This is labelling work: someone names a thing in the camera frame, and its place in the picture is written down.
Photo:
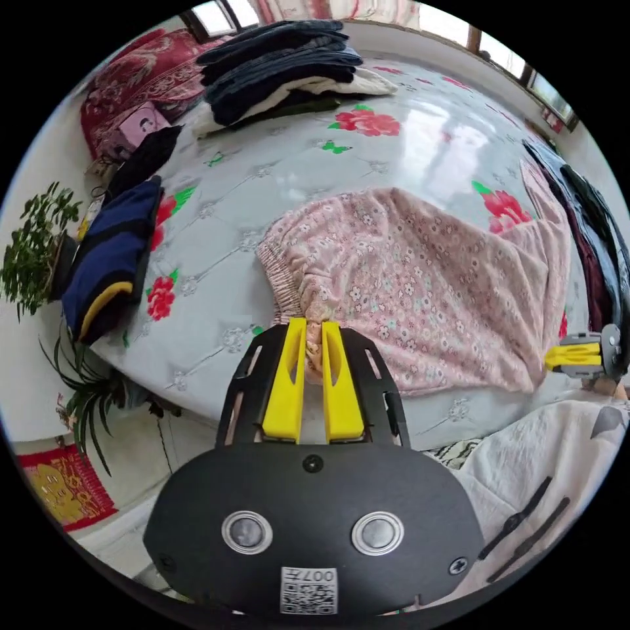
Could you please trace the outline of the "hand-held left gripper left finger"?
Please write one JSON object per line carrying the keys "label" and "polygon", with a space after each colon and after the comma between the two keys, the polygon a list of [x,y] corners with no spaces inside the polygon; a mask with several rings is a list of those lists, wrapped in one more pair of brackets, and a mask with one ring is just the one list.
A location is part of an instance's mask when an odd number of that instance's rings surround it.
{"label": "hand-held left gripper left finger", "polygon": [[306,319],[292,318],[286,327],[262,422],[265,440],[300,440],[305,388],[305,348]]}

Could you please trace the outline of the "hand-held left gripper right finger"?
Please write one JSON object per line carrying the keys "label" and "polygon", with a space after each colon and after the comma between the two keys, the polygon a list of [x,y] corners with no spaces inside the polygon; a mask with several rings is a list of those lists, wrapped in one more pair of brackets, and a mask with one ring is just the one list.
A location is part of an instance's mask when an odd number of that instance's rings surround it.
{"label": "hand-held left gripper right finger", "polygon": [[364,421],[341,328],[335,322],[322,324],[322,383],[327,441],[363,440]]}

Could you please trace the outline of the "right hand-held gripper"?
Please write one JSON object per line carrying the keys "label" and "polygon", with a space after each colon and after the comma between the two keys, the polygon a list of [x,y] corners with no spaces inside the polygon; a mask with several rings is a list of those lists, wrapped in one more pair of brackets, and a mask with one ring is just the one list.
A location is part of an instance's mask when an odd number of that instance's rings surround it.
{"label": "right hand-held gripper", "polygon": [[574,379],[622,376],[621,332],[608,324],[602,331],[573,333],[565,336],[545,357],[545,367]]}

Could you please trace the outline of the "person's right hand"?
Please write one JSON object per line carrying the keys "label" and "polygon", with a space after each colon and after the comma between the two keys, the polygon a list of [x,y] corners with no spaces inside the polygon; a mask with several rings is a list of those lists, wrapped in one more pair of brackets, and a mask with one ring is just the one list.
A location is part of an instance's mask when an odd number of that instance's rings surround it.
{"label": "person's right hand", "polygon": [[581,386],[582,389],[601,396],[628,401],[628,390],[624,385],[621,382],[617,383],[613,379],[603,375],[597,378],[583,379]]}

